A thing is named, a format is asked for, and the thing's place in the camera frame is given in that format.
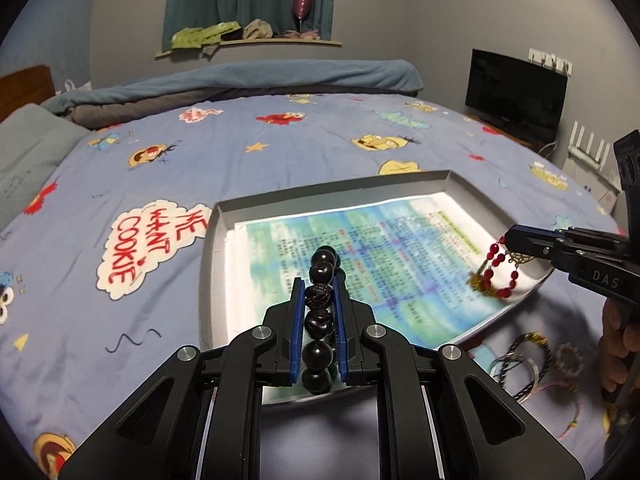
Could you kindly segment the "right hand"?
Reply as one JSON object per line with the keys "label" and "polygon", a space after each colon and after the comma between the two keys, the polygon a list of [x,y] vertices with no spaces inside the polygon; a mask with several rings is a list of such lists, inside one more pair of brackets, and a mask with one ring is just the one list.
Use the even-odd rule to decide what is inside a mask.
{"label": "right hand", "polygon": [[622,329],[620,309],[612,299],[605,300],[602,311],[603,334],[599,340],[598,373],[601,386],[613,392],[629,375],[624,359],[639,352],[639,326],[629,324]]}

